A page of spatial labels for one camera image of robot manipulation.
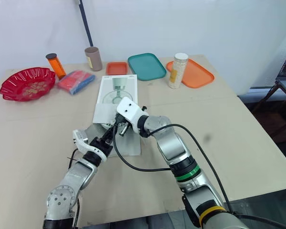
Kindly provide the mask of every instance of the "orange bottle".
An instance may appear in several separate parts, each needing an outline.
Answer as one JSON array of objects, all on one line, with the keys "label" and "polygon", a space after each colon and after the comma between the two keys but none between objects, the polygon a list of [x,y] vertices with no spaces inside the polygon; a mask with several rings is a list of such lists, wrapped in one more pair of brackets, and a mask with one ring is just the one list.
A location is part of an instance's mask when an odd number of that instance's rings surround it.
[{"label": "orange bottle", "polygon": [[59,62],[59,60],[57,58],[57,54],[56,53],[50,53],[50,54],[46,55],[46,58],[48,59],[52,69],[55,71],[57,77],[59,79],[62,79],[66,75],[66,72],[63,69],[61,63]]}]

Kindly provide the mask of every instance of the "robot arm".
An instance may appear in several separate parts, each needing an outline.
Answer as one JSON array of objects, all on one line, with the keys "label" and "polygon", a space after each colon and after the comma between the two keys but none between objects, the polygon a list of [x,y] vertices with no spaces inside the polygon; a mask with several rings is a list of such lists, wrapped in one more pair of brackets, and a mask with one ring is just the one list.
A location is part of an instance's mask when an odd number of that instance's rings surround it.
[{"label": "robot arm", "polygon": [[[134,132],[142,137],[148,137],[152,131],[171,124],[165,116],[148,116],[126,97],[119,103],[117,112],[129,122]],[[246,225],[223,208],[217,191],[173,127],[165,128],[152,136],[184,193],[182,201],[196,227],[247,229]]]},{"label": "robot arm", "polygon": [[43,229],[72,229],[76,203],[81,190],[88,186],[101,162],[106,161],[112,150],[113,129],[109,128],[101,138],[94,138],[88,144],[84,131],[75,130],[73,140],[84,156],[68,170],[60,184],[48,195],[48,210]]}]

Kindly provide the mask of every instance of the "green ring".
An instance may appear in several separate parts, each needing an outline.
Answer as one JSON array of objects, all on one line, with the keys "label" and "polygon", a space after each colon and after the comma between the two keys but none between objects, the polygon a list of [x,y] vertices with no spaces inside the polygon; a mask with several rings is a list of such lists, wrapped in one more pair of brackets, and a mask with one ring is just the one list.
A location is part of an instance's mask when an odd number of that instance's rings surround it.
[{"label": "green ring", "polygon": [[199,165],[197,165],[192,171],[188,172],[187,174],[184,174],[183,176],[176,177],[176,180],[185,180],[193,175],[195,175],[198,170],[200,169]]}]

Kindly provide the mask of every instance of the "teal tray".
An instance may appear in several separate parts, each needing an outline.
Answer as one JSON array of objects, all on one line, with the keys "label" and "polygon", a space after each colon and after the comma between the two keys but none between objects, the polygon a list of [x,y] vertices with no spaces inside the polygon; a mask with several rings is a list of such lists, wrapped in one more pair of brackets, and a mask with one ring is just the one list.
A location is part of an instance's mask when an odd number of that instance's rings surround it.
[{"label": "teal tray", "polygon": [[128,64],[132,72],[142,81],[159,79],[166,75],[166,69],[152,53],[131,56],[128,58]]}]

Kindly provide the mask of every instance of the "white bottle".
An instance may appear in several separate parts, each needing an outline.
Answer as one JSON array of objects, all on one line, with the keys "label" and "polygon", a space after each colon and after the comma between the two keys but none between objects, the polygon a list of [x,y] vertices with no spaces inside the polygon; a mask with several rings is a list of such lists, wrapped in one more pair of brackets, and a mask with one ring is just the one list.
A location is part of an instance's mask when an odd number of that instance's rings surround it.
[{"label": "white bottle", "polygon": [[176,89],[180,87],[188,59],[189,56],[185,53],[179,52],[175,54],[173,68],[168,82],[171,88]]}]

